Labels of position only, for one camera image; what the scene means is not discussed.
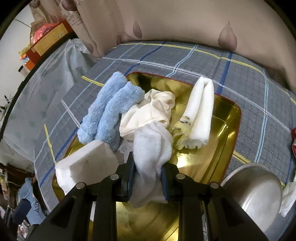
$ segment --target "wall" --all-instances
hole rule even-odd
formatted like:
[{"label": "wall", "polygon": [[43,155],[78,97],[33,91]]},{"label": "wall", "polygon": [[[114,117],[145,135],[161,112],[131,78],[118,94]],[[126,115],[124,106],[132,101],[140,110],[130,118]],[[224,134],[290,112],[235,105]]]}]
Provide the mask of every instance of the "wall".
[{"label": "wall", "polygon": [[30,41],[30,26],[33,16],[29,6],[26,6],[13,20],[0,40],[0,101],[4,95],[14,95],[24,77],[18,72],[23,64],[19,60],[19,51]]}]

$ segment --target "silver bowl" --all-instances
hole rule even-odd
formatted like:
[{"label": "silver bowl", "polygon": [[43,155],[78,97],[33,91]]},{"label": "silver bowl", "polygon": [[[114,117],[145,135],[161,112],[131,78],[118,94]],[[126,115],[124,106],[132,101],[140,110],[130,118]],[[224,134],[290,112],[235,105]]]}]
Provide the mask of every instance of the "silver bowl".
[{"label": "silver bowl", "polygon": [[278,177],[258,163],[235,169],[221,186],[265,232],[279,213],[282,186]]}]

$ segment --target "folded blue towel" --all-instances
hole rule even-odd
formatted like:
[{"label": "folded blue towel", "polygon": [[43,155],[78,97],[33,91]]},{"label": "folded blue towel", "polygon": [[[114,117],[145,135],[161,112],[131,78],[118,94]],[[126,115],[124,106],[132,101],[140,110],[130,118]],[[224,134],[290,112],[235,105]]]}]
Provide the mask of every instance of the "folded blue towel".
[{"label": "folded blue towel", "polygon": [[116,150],[120,141],[120,114],[126,113],[134,104],[144,99],[144,95],[145,92],[140,87],[127,82],[106,105],[95,139],[102,140],[110,145],[111,150]]},{"label": "folded blue towel", "polygon": [[82,144],[87,144],[94,140],[98,124],[107,103],[126,83],[126,77],[120,72],[115,72],[102,87],[96,100],[89,107],[88,114],[83,117],[82,124],[77,131],[79,141]]}]

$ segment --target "screw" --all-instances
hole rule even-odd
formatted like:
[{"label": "screw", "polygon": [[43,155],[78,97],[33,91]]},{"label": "screw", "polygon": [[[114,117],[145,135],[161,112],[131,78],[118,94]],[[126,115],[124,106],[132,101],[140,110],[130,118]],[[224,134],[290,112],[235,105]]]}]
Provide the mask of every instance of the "screw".
[{"label": "screw", "polygon": [[119,176],[117,175],[117,174],[112,174],[111,176],[110,176],[110,179],[111,180],[117,180],[119,178]]},{"label": "screw", "polygon": [[219,184],[216,182],[210,183],[211,188],[217,189],[219,187]]},{"label": "screw", "polygon": [[181,180],[181,179],[184,179],[185,178],[185,175],[183,173],[178,173],[176,175],[176,178]]},{"label": "screw", "polygon": [[76,188],[77,189],[82,189],[82,188],[84,188],[85,187],[85,184],[84,183],[77,183],[76,184]]}]

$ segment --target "gold tray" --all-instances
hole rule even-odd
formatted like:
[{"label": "gold tray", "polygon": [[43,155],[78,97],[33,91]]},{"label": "gold tray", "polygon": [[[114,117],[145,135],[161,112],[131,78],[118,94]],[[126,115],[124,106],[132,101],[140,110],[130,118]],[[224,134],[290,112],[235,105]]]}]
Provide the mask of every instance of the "gold tray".
[{"label": "gold tray", "polygon": [[[170,127],[182,116],[186,109],[192,85],[152,74],[134,72],[127,78],[140,86],[146,93],[150,89],[171,91],[176,97],[172,109]],[[200,149],[173,149],[169,162],[174,163],[181,173],[197,182],[220,183],[231,159],[241,118],[240,108],[225,97],[215,94],[213,117],[209,143]],[[67,150],[69,156],[83,145],[76,138]],[[53,190],[59,200],[64,197],[56,177],[52,180]],[[178,240],[178,205],[151,202],[133,209],[128,203],[116,203],[118,240]]]}]

